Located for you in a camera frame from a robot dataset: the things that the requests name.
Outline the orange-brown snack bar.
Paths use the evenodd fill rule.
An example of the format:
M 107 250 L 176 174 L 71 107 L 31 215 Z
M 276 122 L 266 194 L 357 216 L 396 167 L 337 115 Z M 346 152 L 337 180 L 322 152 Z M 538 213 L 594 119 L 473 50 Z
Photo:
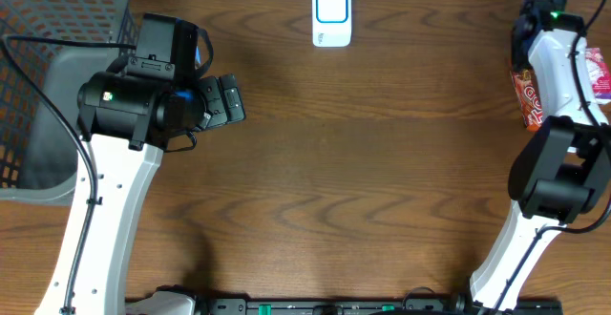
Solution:
M 535 73 L 525 69 L 511 72 L 512 83 L 526 130 L 536 132 L 543 122 Z

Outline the red purple noodle packet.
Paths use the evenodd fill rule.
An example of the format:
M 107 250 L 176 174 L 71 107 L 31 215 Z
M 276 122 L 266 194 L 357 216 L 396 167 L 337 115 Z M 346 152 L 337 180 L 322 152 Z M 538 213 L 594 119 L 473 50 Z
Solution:
M 610 102 L 610 71 L 600 48 L 587 48 L 585 58 L 594 96 L 600 105 L 606 105 Z

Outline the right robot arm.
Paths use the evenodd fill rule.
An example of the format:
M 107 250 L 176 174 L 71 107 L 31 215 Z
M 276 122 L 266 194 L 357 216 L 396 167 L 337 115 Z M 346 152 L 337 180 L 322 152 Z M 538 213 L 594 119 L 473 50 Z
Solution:
M 560 11 L 522 14 L 512 30 L 514 69 L 533 70 L 543 122 L 512 165 L 510 211 L 470 278 L 474 306 L 511 312 L 547 246 L 591 211 L 610 180 L 610 128 L 585 62 L 583 20 Z

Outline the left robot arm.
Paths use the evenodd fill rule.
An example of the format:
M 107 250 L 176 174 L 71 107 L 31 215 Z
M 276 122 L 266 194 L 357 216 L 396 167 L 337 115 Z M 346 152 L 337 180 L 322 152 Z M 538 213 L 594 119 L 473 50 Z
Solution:
M 34 313 L 196 314 L 196 299 L 179 290 L 125 301 L 137 222 L 161 150 L 150 145 L 130 150 L 123 138 L 97 135 L 88 152 L 102 176 L 101 203 L 88 215 L 83 201 L 73 201 L 52 281 Z

